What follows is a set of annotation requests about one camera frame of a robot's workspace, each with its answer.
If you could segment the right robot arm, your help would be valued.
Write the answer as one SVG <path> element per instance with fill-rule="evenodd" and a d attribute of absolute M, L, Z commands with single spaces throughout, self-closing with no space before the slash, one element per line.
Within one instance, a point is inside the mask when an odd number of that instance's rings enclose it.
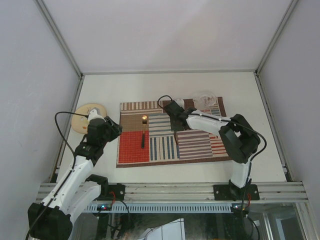
<path fill-rule="evenodd" d="M 258 146 L 266 139 L 241 114 L 233 117 L 204 113 L 194 107 L 184 109 L 175 100 L 161 107 L 170 118 L 173 131 L 199 130 L 220 137 L 227 155 L 233 161 L 228 181 L 230 197 L 240 200 L 248 193 L 253 159 L 260 153 Z"/>

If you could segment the clear glass cup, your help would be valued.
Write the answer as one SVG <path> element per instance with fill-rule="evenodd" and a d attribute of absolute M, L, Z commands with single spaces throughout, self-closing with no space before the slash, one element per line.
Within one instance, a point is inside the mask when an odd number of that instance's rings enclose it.
<path fill-rule="evenodd" d="M 197 91 L 193 94 L 194 107 L 199 110 L 212 108 L 218 101 L 217 96 L 209 90 Z"/>

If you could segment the patchwork striped placemat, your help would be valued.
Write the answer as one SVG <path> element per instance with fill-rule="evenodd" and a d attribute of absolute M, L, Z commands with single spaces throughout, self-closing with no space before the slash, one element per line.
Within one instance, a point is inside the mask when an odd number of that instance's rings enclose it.
<path fill-rule="evenodd" d="M 221 138 L 200 130 L 171 130 L 161 108 L 169 100 L 122 102 L 117 168 L 224 162 L 228 156 Z"/>

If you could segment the dark handled fork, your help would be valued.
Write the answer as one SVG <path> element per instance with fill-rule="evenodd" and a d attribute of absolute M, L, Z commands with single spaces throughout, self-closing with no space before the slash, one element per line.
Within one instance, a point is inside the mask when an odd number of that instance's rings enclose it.
<path fill-rule="evenodd" d="M 145 147 L 145 131 L 146 131 L 147 122 L 148 122 L 147 115 L 143 115 L 142 116 L 143 130 L 142 130 L 142 139 L 141 139 L 141 148 L 142 149 Z"/>

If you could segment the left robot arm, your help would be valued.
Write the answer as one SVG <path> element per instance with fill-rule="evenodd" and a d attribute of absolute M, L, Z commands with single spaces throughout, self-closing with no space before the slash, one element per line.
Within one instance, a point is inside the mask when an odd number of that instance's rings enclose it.
<path fill-rule="evenodd" d="M 29 207 L 26 239 L 69 239 L 75 221 L 91 201 L 109 196 L 108 179 L 91 174 L 91 171 L 103 155 L 106 144 L 121 135 L 122 127 L 95 110 L 87 118 L 87 133 L 72 153 L 69 170 L 41 203 L 32 203 Z"/>

